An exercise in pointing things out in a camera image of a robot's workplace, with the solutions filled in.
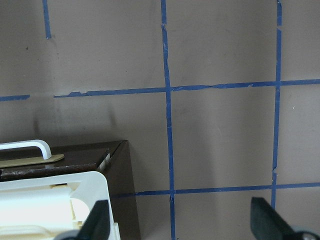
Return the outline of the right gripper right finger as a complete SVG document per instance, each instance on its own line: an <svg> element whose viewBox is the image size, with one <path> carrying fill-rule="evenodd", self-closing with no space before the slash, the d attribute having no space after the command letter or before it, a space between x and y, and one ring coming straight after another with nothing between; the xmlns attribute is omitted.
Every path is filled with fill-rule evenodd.
<svg viewBox="0 0 320 240"><path fill-rule="evenodd" d="M250 230L256 240L318 240L307 230L294 230L263 197L250 202Z"/></svg>

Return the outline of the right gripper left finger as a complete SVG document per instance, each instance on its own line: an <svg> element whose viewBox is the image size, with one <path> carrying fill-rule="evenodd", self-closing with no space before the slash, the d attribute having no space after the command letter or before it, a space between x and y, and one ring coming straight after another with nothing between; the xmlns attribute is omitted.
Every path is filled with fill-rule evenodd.
<svg viewBox="0 0 320 240"><path fill-rule="evenodd" d="M95 202L80 230L65 231L56 236L57 240L107 240L111 234L109 201Z"/></svg>

